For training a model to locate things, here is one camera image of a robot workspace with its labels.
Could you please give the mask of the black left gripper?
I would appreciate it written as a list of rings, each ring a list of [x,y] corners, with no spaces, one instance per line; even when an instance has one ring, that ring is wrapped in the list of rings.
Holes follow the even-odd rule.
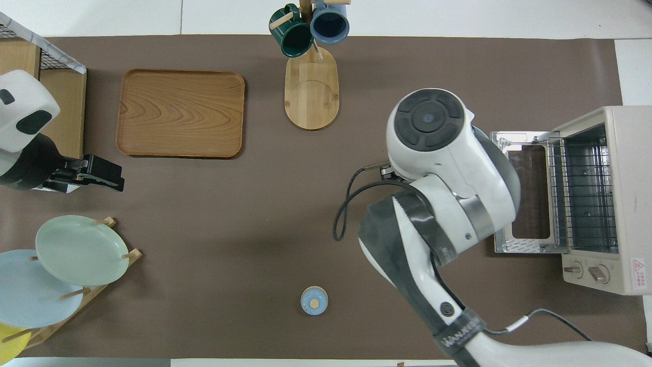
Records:
[[[62,165],[48,178],[49,190],[61,193],[70,193],[82,186],[99,186],[122,192],[122,167],[95,155],[83,155],[81,159],[65,156]]]

